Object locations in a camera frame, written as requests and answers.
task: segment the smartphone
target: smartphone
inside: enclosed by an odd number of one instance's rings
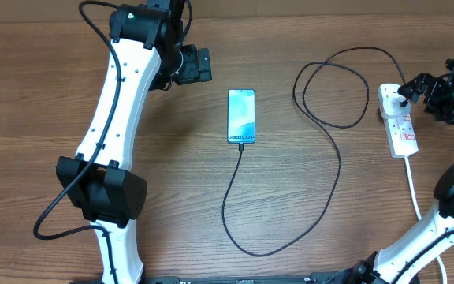
[[[255,90],[229,90],[229,143],[255,143]]]

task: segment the table surface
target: table surface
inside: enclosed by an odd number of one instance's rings
[[[107,30],[106,22],[99,24]],[[226,142],[227,91],[255,89],[258,136],[245,147],[227,223],[243,247],[269,252],[316,220],[337,173],[330,142],[292,103],[300,69],[345,48],[373,46],[391,52],[408,80],[442,74],[445,59],[454,57],[454,15],[203,19],[194,21],[188,42],[210,49],[213,81],[149,93],[134,145],[133,172],[148,183],[137,220],[148,275],[337,271],[391,245],[415,223],[404,162],[389,154],[376,92],[400,77],[384,54],[353,51],[335,62],[361,72],[371,98],[356,127],[329,129],[343,158],[329,210],[290,248],[266,258],[244,255],[221,223],[238,156],[236,145]],[[85,23],[0,24],[0,283],[67,283],[102,273],[93,232],[39,241],[32,226],[61,191],[57,159],[73,156],[87,131],[107,55]],[[360,116],[365,100],[359,78],[331,67],[316,76],[308,94],[321,119],[342,125]],[[420,151],[411,164],[426,211],[437,179],[454,163],[454,125],[435,122],[422,104],[413,107]],[[80,210],[63,200],[43,232],[84,224]],[[454,283],[454,247],[442,258]],[[439,283],[437,264],[420,277]]]

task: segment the black bracket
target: black bracket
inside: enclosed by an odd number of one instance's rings
[[[59,157],[56,175],[63,187],[87,165],[81,159]],[[141,177],[118,169],[118,162],[111,166],[94,164],[87,174],[68,192],[71,203],[80,208],[84,219],[116,223],[120,228],[129,219],[137,219],[147,195],[147,182]]]
[[[110,17],[110,37],[118,42],[131,39],[153,47],[161,57],[161,66],[150,91],[166,85],[206,82],[212,79],[208,49],[183,46],[184,0],[150,0],[146,5],[120,5]]]
[[[377,271],[374,271],[374,260],[378,252],[373,252],[367,259],[360,260],[352,268],[352,273],[346,279],[345,284],[388,284]]]
[[[454,73],[454,59],[446,59],[446,68]],[[421,73],[413,80],[399,87],[399,94],[413,103],[417,103],[420,95],[425,96],[425,112],[434,116],[436,121],[454,124],[454,74],[444,77],[433,77]]]

